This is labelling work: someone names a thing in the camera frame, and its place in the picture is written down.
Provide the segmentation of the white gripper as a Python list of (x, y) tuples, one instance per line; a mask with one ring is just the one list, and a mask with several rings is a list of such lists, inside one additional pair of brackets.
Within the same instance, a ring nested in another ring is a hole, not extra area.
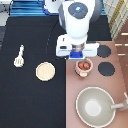
[(61, 35), (57, 39), (56, 55), (67, 57), (69, 60), (84, 60), (87, 57), (95, 57), (98, 47), (98, 42), (87, 43), (82, 39), (71, 39), (67, 35)]

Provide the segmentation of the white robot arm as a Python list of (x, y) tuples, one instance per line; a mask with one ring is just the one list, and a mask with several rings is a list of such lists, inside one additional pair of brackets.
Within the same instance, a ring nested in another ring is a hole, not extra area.
[(56, 55), (85, 59), (97, 55), (99, 44), (87, 43), (89, 24), (102, 12), (101, 0), (44, 0), (47, 13), (57, 14), (66, 31), (57, 38)]

